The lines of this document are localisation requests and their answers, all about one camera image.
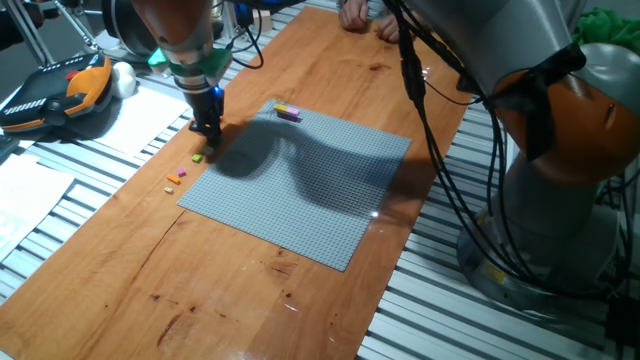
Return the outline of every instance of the black cable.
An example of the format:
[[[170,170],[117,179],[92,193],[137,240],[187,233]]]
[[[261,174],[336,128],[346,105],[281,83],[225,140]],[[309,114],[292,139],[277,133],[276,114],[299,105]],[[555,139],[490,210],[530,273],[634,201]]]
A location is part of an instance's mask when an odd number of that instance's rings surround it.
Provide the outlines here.
[[[256,35],[256,43],[258,43],[258,40],[260,40],[260,35],[262,34],[262,15],[259,15],[259,19],[258,19],[258,35]],[[245,32],[251,32],[251,30],[249,30],[249,28],[245,29]],[[243,52],[243,51],[247,51],[249,49],[251,49],[251,47],[253,46],[252,44],[247,45],[246,47],[239,49],[239,50],[233,50],[231,51],[232,53],[239,53],[239,52]]]
[[[622,172],[622,174],[620,175],[622,182],[625,183],[625,174],[624,171]],[[622,231],[620,232],[620,238],[622,239],[622,243],[624,246],[624,255],[625,255],[625,262],[624,264],[622,264],[622,269],[616,269],[616,272],[621,271],[622,275],[620,276],[619,274],[616,273],[616,275],[618,275],[619,278],[622,278],[622,281],[624,281],[624,279],[626,279],[629,276],[629,268],[631,267],[631,259],[633,257],[633,231],[631,230],[631,213],[629,211],[629,204],[627,203],[627,196],[624,193],[624,191],[621,194],[622,197],[622,210],[624,211],[624,220],[625,220],[625,225],[627,228],[627,234],[626,236],[622,234]],[[612,285],[614,287],[619,286],[620,284],[622,284],[622,281],[620,281],[620,283],[618,285]]]
[[[235,43],[235,41],[242,35],[244,35],[246,32],[248,31],[248,29],[242,29],[242,31],[240,31],[236,36],[231,38],[231,41],[227,44],[227,46],[225,46],[224,48],[226,50],[231,50],[233,49],[233,44]]]
[[[493,133],[493,144],[491,149],[491,163],[489,164],[489,176],[487,177],[487,212],[493,217],[493,172],[496,167],[496,155],[498,152],[498,141],[496,141],[495,129]]]
[[[603,186],[602,189],[599,190],[598,194],[596,195],[596,199],[594,200],[594,203],[596,205],[602,205],[602,201],[604,200],[604,197],[607,196],[607,186]]]
[[[433,89],[433,91],[435,91],[436,93],[438,93],[438,95],[442,96],[443,98],[447,99],[449,102],[452,102],[452,103],[454,103],[454,104],[456,104],[456,105],[460,105],[460,106],[469,106],[469,105],[473,105],[473,104],[477,104],[477,103],[479,103],[479,102],[482,102],[482,98],[481,98],[481,97],[479,97],[479,98],[477,98],[476,100],[474,100],[474,101],[472,101],[472,102],[470,102],[470,103],[461,103],[461,102],[455,101],[455,100],[453,100],[452,98],[448,97],[447,95],[443,94],[440,90],[436,89],[436,87],[435,87],[435,86],[431,85],[431,83],[429,83],[429,82],[427,81],[427,79],[424,79],[424,83],[425,83],[425,84],[427,84],[427,85],[429,85],[429,87],[430,87],[430,88],[432,88],[432,89]]]
[[[531,271],[526,261],[522,258],[520,251],[518,251],[518,247],[511,235],[511,230],[509,228],[509,220],[507,219],[507,210],[504,203],[504,177],[507,172],[507,159],[505,156],[504,145],[502,143],[502,134],[500,133],[500,124],[498,123],[498,117],[496,116],[495,109],[487,106],[485,103],[485,108],[489,110],[489,114],[491,115],[491,123],[493,125],[493,137],[496,139],[497,137],[497,145],[498,145],[498,156],[500,160],[500,167],[498,169],[498,205],[500,206],[500,215],[502,218],[502,226],[504,227],[504,232],[511,245],[511,250],[516,254],[516,259],[520,263],[520,266],[524,269],[528,276],[531,276],[533,279],[536,279],[536,282],[539,280],[538,277]]]
[[[392,1],[393,0],[385,0],[385,3],[387,2],[390,3],[390,4],[387,4],[387,8],[393,11],[396,18],[399,19],[398,27],[399,27],[399,32],[401,34],[399,48],[400,48],[400,53],[402,57],[402,74],[403,74],[403,77],[405,78],[405,88],[407,89],[409,98],[413,100],[414,105],[416,106],[416,108],[418,109],[418,113],[420,114],[423,126],[425,128],[425,135],[427,137],[427,144],[428,144],[430,156],[432,159],[432,163],[436,170],[436,174],[438,174],[438,177],[441,183],[443,184],[443,188],[445,190],[447,198],[451,202],[454,212],[456,213],[456,216],[462,223],[462,226],[465,228],[465,230],[469,234],[473,234],[467,222],[464,220],[464,217],[461,214],[460,209],[458,209],[455,201],[453,200],[453,197],[451,196],[451,193],[449,192],[449,189],[446,186],[447,182],[444,181],[443,179],[443,175],[447,179],[449,186],[453,190],[453,193],[456,195],[456,198],[460,202],[460,205],[462,206],[463,210],[465,211],[469,219],[472,219],[471,223],[474,225],[475,230],[481,234],[487,246],[491,249],[491,251],[494,252],[494,254],[499,258],[501,262],[507,264],[511,269],[514,269],[514,271],[520,272],[520,270],[515,266],[515,264],[511,263],[510,259],[505,257],[502,253],[500,253],[500,251],[498,251],[498,249],[495,247],[495,244],[488,239],[486,233],[484,232],[484,229],[482,229],[482,227],[480,227],[479,224],[477,224],[477,222],[474,219],[474,214],[471,212],[466,202],[462,198],[462,195],[460,194],[460,191],[458,190],[457,186],[453,182],[453,179],[451,178],[449,171],[446,169],[446,165],[442,160],[442,155],[440,154],[440,150],[436,145],[435,138],[433,137],[433,134],[431,133],[431,129],[427,123],[426,113],[424,111],[424,94],[426,94],[426,91],[425,91],[424,85],[422,84],[423,80],[422,79],[417,80],[415,78],[415,76],[420,76],[420,72],[421,72],[420,60],[417,58],[415,54],[415,50],[413,49],[413,40],[411,39],[411,35],[408,33],[407,23],[402,17],[402,11],[399,8],[394,7],[394,4],[392,3]],[[481,249],[481,251],[483,251],[483,255],[485,255],[485,257],[494,266],[496,266],[498,269],[502,270],[504,273],[510,276],[519,278],[519,276],[513,273],[513,271],[507,270],[495,259],[493,259],[492,256],[489,256],[489,254],[486,253],[486,251],[484,251],[485,250],[484,247],[482,247],[482,245],[480,245],[479,242],[475,241],[475,243],[478,246],[478,248]]]
[[[260,18],[260,21],[261,21],[260,28],[262,28],[262,18]],[[253,34],[251,33],[251,31],[247,31],[247,34],[249,35],[249,39],[251,39],[251,43],[255,46],[256,51],[258,52],[258,56],[260,57],[260,64],[253,66],[253,65],[246,64],[235,58],[233,59],[233,61],[236,62],[237,64],[240,64],[246,67],[247,69],[258,70],[262,68],[262,66],[264,66],[264,57],[262,56],[262,51],[260,51],[260,47],[258,46],[258,41],[256,41],[256,39],[253,37]]]
[[[429,46],[429,48],[431,48],[431,50],[433,50],[438,56],[440,56],[440,58],[447,65],[453,68],[460,75],[460,77],[466,80],[473,87],[473,90],[475,90],[474,91],[475,93],[481,94],[480,98],[484,98],[483,92],[480,90],[480,87],[478,86],[476,80],[469,74],[469,72],[467,72],[467,70],[464,68],[464,66],[460,62],[460,60],[451,51],[449,51],[449,48],[447,47],[447,45],[438,41],[431,34],[430,30],[426,30],[422,28],[422,26],[420,25],[420,21],[416,19],[416,17],[413,15],[411,10],[404,4],[404,2],[399,1],[398,6],[400,7],[400,12],[404,11],[405,14],[407,14],[407,16],[409,17],[409,19],[413,22],[413,24],[406,21],[404,19],[404,16],[402,17],[401,20],[398,20],[396,18],[397,22],[400,22],[400,21],[404,22],[407,25],[407,27],[409,27],[409,29],[413,31],[413,33],[417,37],[420,38],[420,40],[422,40],[425,44],[427,44],[427,46]]]
[[[619,185],[619,186],[616,186],[616,187],[612,187],[612,189],[613,190],[624,190],[629,185],[633,184],[638,179],[638,176],[640,176],[640,169],[638,169],[633,175],[631,175],[629,180],[623,181],[622,185]]]
[[[609,206],[613,209],[614,208],[614,202],[613,202],[613,190],[611,188],[611,180],[607,180],[607,185],[606,185],[607,191],[607,197],[609,197]]]

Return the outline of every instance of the white paper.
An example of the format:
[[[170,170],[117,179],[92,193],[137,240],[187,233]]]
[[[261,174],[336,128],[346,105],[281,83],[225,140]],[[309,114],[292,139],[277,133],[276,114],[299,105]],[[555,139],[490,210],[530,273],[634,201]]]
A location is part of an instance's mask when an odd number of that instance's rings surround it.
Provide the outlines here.
[[[113,126],[95,141],[137,155],[188,107],[183,101],[138,86],[137,94],[122,101]]]
[[[34,160],[12,155],[0,166],[0,261],[49,214],[73,182],[73,176]]]

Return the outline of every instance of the yellow lego brick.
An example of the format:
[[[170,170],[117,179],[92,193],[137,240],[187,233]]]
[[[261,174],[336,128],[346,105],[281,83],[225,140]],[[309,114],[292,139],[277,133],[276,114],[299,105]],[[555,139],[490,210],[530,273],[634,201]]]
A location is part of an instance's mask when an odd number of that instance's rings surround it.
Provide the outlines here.
[[[281,114],[286,114],[287,113],[287,107],[282,105],[282,104],[277,104],[276,106],[273,107],[273,110],[281,113]]]

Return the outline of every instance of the sticker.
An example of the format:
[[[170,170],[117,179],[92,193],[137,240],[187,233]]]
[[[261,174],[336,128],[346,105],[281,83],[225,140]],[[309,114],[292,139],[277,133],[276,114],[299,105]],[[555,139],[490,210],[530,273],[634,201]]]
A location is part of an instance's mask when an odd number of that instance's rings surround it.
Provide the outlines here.
[[[504,281],[507,278],[507,274],[505,274],[500,269],[496,268],[490,263],[487,263],[487,265],[484,267],[484,273],[488,277],[492,278],[498,284],[504,283]]]

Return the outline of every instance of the wooden table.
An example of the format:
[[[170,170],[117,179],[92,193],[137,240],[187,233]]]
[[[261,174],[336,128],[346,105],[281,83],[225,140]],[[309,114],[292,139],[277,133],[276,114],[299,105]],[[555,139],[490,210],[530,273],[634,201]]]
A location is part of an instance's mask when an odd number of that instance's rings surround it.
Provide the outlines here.
[[[352,359],[434,178],[398,49],[375,27],[346,33],[335,13],[307,7],[266,47],[265,67],[226,89],[224,146],[270,98],[413,140],[345,272],[178,207],[208,166],[191,162],[203,139],[185,128],[0,307],[0,349],[28,360]],[[417,49],[434,85],[469,99]],[[465,109],[433,93],[426,103],[444,151]],[[188,175],[167,195],[179,167]]]

